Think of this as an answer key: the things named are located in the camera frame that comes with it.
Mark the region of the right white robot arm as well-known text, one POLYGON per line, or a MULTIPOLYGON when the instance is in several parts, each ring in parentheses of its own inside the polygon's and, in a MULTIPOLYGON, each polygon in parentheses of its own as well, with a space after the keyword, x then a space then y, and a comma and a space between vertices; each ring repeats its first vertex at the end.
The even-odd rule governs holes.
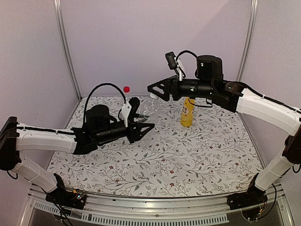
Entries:
POLYGON ((248 85, 223 78, 222 60, 211 55, 196 57, 195 79, 186 79, 179 58, 172 52, 165 55, 168 66, 176 75, 155 82, 148 92, 174 101, 181 97, 209 99, 212 104, 234 112, 253 116, 274 125, 288 134, 285 148, 251 181, 243 201, 254 205, 270 185, 291 167, 301 162, 301 111, 258 93, 248 85))

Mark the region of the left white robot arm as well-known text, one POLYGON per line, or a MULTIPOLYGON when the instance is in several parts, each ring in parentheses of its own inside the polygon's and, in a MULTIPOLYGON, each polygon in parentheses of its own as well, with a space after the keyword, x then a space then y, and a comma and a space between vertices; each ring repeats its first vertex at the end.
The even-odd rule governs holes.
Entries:
POLYGON ((39 150, 85 155, 122 137, 132 144, 155 126, 147 122, 148 116, 136 111, 137 107, 125 104, 121 119, 117 120, 107 106, 95 105, 86 111, 82 127, 63 130, 30 127, 11 116, 0 131, 0 169, 21 175, 59 204, 66 204, 73 194, 66 190, 62 178, 47 172, 20 152, 39 150))

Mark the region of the blue white bottle cap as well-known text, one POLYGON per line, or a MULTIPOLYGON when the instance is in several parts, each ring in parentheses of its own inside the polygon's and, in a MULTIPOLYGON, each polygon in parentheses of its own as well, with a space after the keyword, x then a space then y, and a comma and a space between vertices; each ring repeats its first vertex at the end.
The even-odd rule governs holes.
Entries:
POLYGON ((158 99, 158 96, 153 94, 153 93, 150 93, 150 97, 153 98, 153 99, 158 99))

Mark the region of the left aluminium frame post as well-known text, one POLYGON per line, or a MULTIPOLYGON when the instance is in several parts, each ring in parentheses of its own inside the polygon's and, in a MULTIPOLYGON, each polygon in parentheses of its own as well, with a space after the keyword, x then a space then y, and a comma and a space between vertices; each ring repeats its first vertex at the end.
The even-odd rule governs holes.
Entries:
POLYGON ((72 87, 75 92, 75 96, 80 101, 82 99, 82 95, 80 92, 79 83, 76 78, 74 66, 72 63, 70 48, 69 48, 68 40, 67 40, 67 34, 66 34, 65 26, 64 26, 61 1, 54 0, 53 2, 54 2, 54 10, 55 10, 55 16, 56 16, 56 21, 57 21, 58 32, 59 32, 59 36, 60 36, 60 40, 61 40, 64 58, 66 61, 67 70, 68 70, 68 73, 70 76, 72 87))

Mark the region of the red cap water bottle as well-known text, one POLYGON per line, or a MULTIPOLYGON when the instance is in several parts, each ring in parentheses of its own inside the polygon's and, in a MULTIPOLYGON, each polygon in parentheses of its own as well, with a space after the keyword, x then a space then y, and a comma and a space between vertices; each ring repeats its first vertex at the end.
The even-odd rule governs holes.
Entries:
POLYGON ((130 91, 130 87, 129 86, 124 86, 123 87, 123 93, 125 95, 126 101, 129 101, 130 98, 132 97, 131 91, 130 91))

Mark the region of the aluminium frame post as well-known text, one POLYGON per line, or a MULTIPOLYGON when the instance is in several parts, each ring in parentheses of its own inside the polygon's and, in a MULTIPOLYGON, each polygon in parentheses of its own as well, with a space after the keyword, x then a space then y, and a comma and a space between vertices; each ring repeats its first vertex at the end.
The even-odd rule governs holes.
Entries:
POLYGON ((250 8, 250 15, 249 15, 249 21, 247 26, 247 32, 246 32, 246 39, 245 44, 242 52, 242 57, 240 60, 239 68, 238 68, 238 74, 237 74, 237 81, 242 81, 244 71, 246 68, 246 63, 248 60, 248 55, 251 49, 255 24, 256 24, 256 18, 257 18, 257 12, 258 12, 258 0, 252 0, 251 1, 251 8, 250 8))
POLYGON ((70 48, 69 48, 68 40, 67 40, 67 34, 66 34, 65 26, 64 26, 61 1, 54 0, 53 2, 54 2, 54 10, 55 10, 55 16, 56 16, 56 21, 57 21, 58 32, 59 32, 59 36, 60 36, 60 40, 61 40, 64 58, 66 61, 67 70, 68 70, 68 73, 70 76, 72 87, 75 92, 75 96, 80 101, 82 99, 82 95, 80 92, 79 83, 76 78, 74 66, 72 63, 70 48))

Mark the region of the floral patterned table mat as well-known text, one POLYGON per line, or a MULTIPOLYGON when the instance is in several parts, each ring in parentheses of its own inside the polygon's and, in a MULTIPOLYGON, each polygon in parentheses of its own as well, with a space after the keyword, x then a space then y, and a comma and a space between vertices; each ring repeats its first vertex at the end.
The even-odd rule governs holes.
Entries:
POLYGON ((188 197, 246 190, 262 164, 238 114, 198 100, 189 128, 183 101, 162 101, 147 146, 121 138, 87 155, 55 152, 48 171, 70 188, 144 197, 188 197))

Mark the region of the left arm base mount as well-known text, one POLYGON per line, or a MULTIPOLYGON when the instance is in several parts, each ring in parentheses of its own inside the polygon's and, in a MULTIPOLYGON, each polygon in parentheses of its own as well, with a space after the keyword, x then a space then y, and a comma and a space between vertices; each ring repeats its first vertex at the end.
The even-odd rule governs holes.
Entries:
POLYGON ((56 178, 57 187, 54 191, 47 192, 46 201, 60 206, 83 210, 87 200, 86 192, 79 189, 67 191, 62 178, 56 173, 54 176, 56 178))

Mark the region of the front aluminium rail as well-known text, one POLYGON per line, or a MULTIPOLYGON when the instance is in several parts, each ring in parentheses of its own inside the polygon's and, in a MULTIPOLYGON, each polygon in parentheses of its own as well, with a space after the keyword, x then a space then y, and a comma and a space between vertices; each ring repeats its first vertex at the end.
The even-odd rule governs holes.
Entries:
POLYGON ((59 209, 45 200, 40 188, 29 190, 22 226, 293 226, 280 184, 267 190, 268 202, 258 220, 250 214, 256 206, 231 210, 227 195, 181 198, 138 198, 88 193, 82 210, 68 209, 63 220, 59 209))

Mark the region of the yellow juice bottle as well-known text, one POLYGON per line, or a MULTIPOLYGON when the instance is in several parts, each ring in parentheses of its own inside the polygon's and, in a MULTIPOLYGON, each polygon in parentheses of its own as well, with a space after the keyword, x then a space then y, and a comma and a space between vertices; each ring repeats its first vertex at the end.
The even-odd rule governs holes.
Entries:
POLYGON ((181 113, 181 125, 184 127, 190 127, 193 122, 193 111, 194 111, 195 100, 189 97, 185 98, 183 109, 181 113))

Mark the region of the clear plastic bottle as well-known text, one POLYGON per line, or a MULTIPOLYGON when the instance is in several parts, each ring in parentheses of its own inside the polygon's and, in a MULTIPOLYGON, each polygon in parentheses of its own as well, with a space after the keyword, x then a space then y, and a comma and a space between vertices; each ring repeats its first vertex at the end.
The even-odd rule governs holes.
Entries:
POLYGON ((150 96, 140 99, 140 106, 137 113, 141 115, 149 115, 151 118, 150 123, 156 124, 159 117, 160 101, 153 99, 150 96))

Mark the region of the right aluminium frame post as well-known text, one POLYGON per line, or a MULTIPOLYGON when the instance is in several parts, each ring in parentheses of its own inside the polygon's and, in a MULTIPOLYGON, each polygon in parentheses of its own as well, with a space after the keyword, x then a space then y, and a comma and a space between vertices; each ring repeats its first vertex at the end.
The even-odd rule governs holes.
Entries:
POLYGON ((256 24, 256 18, 257 18, 257 12, 258 12, 258 0, 252 0, 251 1, 251 8, 250 8, 250 15, 249 15, 249 21, 247 26, 247 32, 246 32, 246 39, 245 44, 242 52, 242 57, 240 60, 239 68, 238 68, 238 74, 237 74, 237 81, 242 81, 244 71, 246 68, 246 63, 248 60, 248 55, 251 49, 255 24, 256 24))

